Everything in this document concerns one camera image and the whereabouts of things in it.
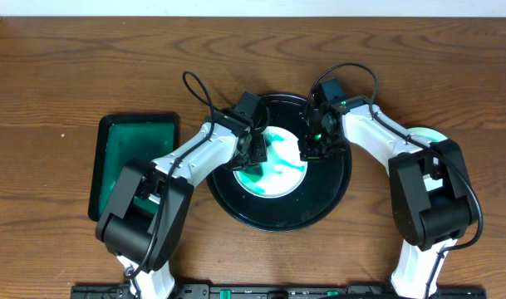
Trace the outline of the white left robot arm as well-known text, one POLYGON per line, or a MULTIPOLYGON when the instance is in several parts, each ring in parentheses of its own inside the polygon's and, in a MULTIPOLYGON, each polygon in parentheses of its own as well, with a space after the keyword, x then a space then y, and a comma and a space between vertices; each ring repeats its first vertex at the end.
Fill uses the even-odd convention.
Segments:
POLYGON ((135 298, 167 298, 175 281, 169 259, 179 243, 194 189, 219 166, 265 161, 263 112, 235 109, 206 117, 199 132, 152 161, 122 168, 96 226, 96 238, 117 256, 135 298))

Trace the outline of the white plate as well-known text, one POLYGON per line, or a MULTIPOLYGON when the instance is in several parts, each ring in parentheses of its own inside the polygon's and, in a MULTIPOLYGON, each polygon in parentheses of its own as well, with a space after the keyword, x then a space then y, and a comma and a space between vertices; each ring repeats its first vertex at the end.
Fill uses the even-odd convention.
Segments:
POLYGON ((263 178, 256 184, 243 184, 233 175, 247 192, 264 199, 275 199, 290 194, 304 180, 307 162, 300 159, 298 138, 289 130, 268 126, 263 132, 267 161, 262 162, 263 178))

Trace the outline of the mint green plate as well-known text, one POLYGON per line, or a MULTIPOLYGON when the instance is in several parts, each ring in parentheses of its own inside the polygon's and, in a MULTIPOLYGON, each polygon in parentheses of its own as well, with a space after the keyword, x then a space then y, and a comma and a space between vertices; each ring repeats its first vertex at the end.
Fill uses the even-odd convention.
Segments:
MULTIPOLYGON (((409 128, 409 132, 412 134, 423 136, 428 140, 432 140, 433 142, 440 142, 443 140, 447 140, 447 137, 445 135, 443 135, 437 130, 433 130, 430 128, 413 127, 409 128)), ((432 179, 429 174, 425 174, 423 176, 423 180, 425 183, 426 190, 428 192, 443 186, 443 179, 432 179)))

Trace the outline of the green wavy sponge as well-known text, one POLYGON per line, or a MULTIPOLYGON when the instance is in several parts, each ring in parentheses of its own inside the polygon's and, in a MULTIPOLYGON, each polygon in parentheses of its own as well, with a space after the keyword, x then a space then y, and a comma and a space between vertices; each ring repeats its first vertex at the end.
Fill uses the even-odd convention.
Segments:
POLYGON ((260 164, 248 166, 239 170, 237 176, 243 184, 256 184, 263 178, 263 167, 260 164))

